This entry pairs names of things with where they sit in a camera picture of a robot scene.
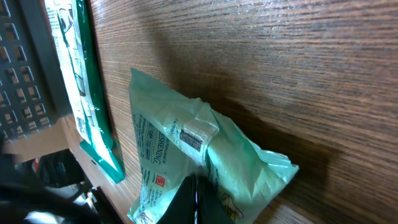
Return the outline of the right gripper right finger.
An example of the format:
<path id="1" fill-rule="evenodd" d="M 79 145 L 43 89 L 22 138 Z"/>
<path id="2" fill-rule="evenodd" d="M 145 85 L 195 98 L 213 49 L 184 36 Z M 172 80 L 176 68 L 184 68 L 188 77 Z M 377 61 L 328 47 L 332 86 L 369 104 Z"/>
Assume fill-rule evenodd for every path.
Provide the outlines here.
<path id="1" fill-rule="evenodd" d="M 201 224 L 234 224 L 216 195 L 212 183 L 204 176 L 197 178 L 197 221 Z"/>

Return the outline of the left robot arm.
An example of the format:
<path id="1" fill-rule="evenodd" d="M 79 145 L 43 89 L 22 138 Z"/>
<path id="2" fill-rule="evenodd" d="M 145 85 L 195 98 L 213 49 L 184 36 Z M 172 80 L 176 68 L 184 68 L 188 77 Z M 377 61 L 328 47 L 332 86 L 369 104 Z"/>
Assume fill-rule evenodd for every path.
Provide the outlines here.
<path id="1" fill-rule="evenodd" d="M 40 159 L 37 171 L 32 160 L 17 165 L 14 158 L 4 152 L 1 134 L 1 223 L 32 223 L 31 212 L 56 215 L 63 223 L 123 222 L 66 149 Z"/>

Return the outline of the mint green wipes packet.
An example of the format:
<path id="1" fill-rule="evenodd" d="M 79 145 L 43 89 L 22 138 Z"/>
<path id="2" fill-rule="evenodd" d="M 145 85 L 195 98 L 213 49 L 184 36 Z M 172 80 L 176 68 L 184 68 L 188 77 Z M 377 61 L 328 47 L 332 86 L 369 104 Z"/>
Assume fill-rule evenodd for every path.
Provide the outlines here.
<path id="1" fill-rule="evenodd" d="M 199 98 L 132 70 L 129 99 L 141 166 L 141 194 L 128 213 L 157 223 L 184 178 L 206 177 L 234 223 L 253 223 L 298 172 L 298 165 L 261 149 L 229 118 Z"/>

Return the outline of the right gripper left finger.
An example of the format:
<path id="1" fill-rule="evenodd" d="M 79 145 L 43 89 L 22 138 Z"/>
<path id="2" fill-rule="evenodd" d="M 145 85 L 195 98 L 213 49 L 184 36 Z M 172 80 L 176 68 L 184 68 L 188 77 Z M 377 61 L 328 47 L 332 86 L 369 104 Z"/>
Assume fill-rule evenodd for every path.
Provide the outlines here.
<path id="1" fill-rule="evenodd" d="M 194 175 L 184 178 L 174 198 L 157 224 L 194 224 L 197 180 Z"/>

